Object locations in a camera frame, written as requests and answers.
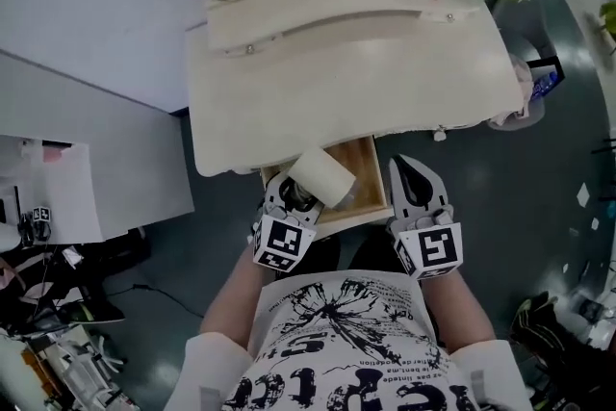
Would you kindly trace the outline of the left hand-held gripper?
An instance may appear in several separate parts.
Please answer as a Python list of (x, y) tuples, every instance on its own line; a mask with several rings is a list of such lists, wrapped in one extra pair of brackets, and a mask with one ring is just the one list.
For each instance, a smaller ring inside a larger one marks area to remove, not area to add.
[(304, 258), (317, 236), (321, 202), (311, 198), (297, 210), (286, 209), (290, 177), (280, 171), (266, 185), (264, 201), (253, 224), (253, 262), (262, 267), (289, 273)]

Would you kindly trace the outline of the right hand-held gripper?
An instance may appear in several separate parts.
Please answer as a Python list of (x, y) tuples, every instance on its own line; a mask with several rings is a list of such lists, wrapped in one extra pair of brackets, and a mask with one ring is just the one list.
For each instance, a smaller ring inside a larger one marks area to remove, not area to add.
[[(389, 162), (396, 218), (389, 225), (394, 251), (406, 274), (426, 280), (457, 270), (463, 264), (461, 224), (442, 178), (422, 162), (395, 155)], [(410, 219), (410, 216), (421, 216)]]

